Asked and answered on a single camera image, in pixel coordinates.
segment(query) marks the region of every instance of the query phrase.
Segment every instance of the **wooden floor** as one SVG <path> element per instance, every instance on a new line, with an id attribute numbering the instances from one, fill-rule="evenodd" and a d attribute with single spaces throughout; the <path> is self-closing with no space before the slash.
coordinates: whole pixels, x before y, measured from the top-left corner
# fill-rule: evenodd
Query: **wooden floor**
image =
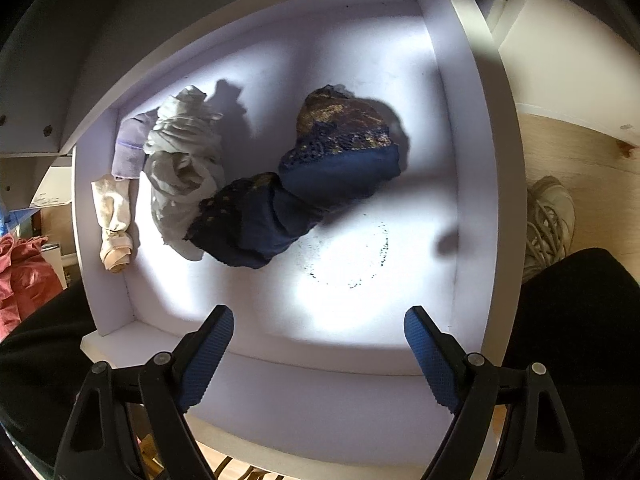
<path id="1" fill-rule="evenodd" d="M 212 471 L 215 471 L 218 465 L 225 459 L 224 454 L 217 452 L 214 449 L 211 449 L 204 444 L 198 443 L 200 446 L 200 450 L 204 455 L 204 458 L 207 460 L 209 467 Z M 238 480 L 242 477 L 242 475 L 246 472 L 249 464 L 246 462 L 241 462 L 240 460 L 233 459 L 229 464 L 223 469 L 222 473 L 218 477 L 218 480 Z M 275 480 L 276 473 L 268 473 L 264 476 L 263 480 Z M 296 480 L 289 476 L 285 476 L 284 480 Z"/>
<path id="2" fill-rule="evenodd" d="M 527 181 L 552 174 L 574 199 L 572 252 L 604 248 L 640 281 L 640 160 L 581 126 L 527 114 L 519 120 Z"/>

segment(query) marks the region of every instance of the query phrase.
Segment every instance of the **screw head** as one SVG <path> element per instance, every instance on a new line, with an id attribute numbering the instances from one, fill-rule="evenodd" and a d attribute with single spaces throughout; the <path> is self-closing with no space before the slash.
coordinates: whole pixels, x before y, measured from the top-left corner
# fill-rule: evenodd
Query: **screw head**
<path id="1" fill-rule="evenodd" d="M 533 363 L 531 365 L 531 370 L 533 370 L 533 373 L 538 375 L 546 374 L 546 366 L 543 365 L 542 363 Z"/>
<path id="2" fill-rule="evenodd" d="M 91 371 L 94 374 L 101 374 L 103 371 L 107 369 L 106 361 L 98 361 L 91 367 Z"/>
<path id="3" fill-rule="evenodd" d="M 154 355 L 154 363 L 158 366 L 167 364 L 171 360 L 171 354 L 169 352 L 160 352 Z"/>
<path id="4" fill-rule="evenodd" d="M 466 360 L 472 366 L 482 366 L 484 364 L 484 356 L 475 352 L 466 356 Z"/>

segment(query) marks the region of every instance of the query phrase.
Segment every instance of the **pink fabric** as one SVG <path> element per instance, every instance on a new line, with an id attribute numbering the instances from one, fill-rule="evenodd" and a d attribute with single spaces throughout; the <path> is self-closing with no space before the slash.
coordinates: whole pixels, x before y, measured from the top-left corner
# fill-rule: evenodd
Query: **pink fabric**
<path id="1" fill-rule="evenodd" d="M 21 321 L 62 292 L 56 271 L 40 253 L 47 237 L 0 238 L 0 341 Z"/>

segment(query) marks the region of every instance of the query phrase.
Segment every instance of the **sneaker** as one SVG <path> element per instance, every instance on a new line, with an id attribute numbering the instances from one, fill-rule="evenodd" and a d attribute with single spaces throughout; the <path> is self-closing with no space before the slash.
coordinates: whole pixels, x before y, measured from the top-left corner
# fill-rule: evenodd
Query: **sneaker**
<path id="1" fill-rule="evenodd" d="M 574 200 L 556 177 L 546 176 L 527 190 L 523 283 L 569 254 L 574 225 Z"/>

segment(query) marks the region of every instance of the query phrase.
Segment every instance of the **clothing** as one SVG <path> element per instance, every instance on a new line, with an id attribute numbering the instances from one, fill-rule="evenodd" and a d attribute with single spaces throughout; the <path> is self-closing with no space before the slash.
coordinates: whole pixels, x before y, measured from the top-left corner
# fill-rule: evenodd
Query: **clothing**
<path id="1" fill-rule="evenodd" d="M 144 167 L 152 186 L 151 215 L 165 244 L 180 250 L 198 203 L 224 185 L 222 138 L 212 127 L 220 115 L 204 103 L 206 94 L 187 86 L 158 109 L 158 121 L 144 144 Z"/>
<path id="2" fill-rule="evenodd" d="M 200 203 L 187 240 L 231 267 L 260 269 L 322 220 L 275 173 L 240 178 Z"/>
<path id="3" fill-rule="evenodd" d="M 100 259 L 110 272 L 120 272 L 130 263 L 133 250 L 127 229 L 131 222 L 129 180 L 111 174 L 91 183 L 95 213 L 102 228 Z"/>
<path id="4" fill-rule="evenodd" d="M 0 423 L 53 476 L 58 446 L 92 365 L 80 349 L 95 330 L 82 281 L 25 319 L 0 343 Z"/>
<path id="5" fill-rule="evenodd" d="M 279 175 L 236 180 L 201 202 L 185 238 L 224 264 L 259 269 L 324 215 L 400 174 L 398 146 L 382 117 L 332 86 L 308 95 L 296 130 Z"/>
<path id="6" fill-rule="evenodd" d="M 522 285 L 504 366 L 546 366 L 585 480 L 604 480 L 640 438 L 640 286 L 611 254 L 585 249 Z"/>
<path id="7" fill-rule="evenodd" d="M 111 174 L 115 178 L 140 178 L 145 165 L 142 146 L 157 120 L 158 111 L 151 110 L 122 121 L 111 165 Z"/>
<path id="8" fill-rule="evenodd" d="M 40 253 L 46 237 L 0 238 L 0 340 L 62 291 L 56 271 Z"/>

